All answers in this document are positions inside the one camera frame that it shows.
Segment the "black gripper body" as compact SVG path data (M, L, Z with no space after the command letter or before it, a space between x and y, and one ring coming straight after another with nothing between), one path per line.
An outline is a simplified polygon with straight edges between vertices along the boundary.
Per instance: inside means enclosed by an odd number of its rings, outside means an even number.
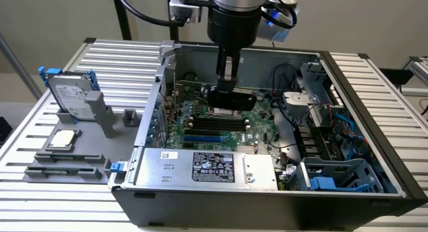
M209 8L207 36L210 40L228 50L241 50L250 46L257 38L262 17L261 8L237 12L221 7Z

